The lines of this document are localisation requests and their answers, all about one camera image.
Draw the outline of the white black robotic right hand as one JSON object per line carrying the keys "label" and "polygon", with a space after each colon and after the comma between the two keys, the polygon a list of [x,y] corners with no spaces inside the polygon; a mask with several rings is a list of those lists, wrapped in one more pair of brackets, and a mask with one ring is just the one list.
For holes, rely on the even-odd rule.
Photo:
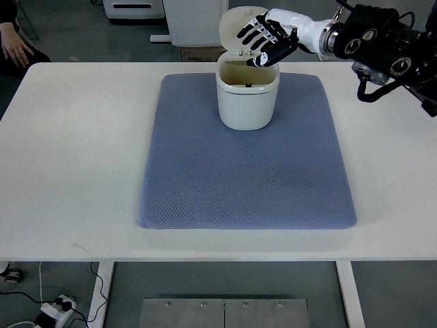
{"label": "white black robotic right hand", "polygon": [[237,34],[242,45],[258,53],[246,65],[267,68],[279,63],[296,49],[318,57],[333,53],[333,34],[340,22],[333,19],[316,21],[304,14],[271,9],[257,15]]}

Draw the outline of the person's bare hand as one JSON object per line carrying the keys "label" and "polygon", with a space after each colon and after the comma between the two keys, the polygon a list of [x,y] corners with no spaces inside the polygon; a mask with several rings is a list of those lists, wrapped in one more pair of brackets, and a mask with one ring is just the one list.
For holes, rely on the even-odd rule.
{"label": "person's bare hand", "polygon": [[16,67],[29,67],[29,56],[33,56],[34,53],[18,35],[11,22],[1,23],[1,47],[4,57],[11,59]]}

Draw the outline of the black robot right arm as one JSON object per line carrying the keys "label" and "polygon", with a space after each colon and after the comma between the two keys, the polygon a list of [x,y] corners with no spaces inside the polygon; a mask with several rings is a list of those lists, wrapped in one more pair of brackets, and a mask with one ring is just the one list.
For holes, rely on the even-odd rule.
{"label": "black robot right arm", "polygon": [[373,103],[398,87],[436,116],[436,32],[417,31],[401,22],[394,8],[339,5],[350,11],[333,36],[330,51],[351,59],[359,79],[357,97]]}

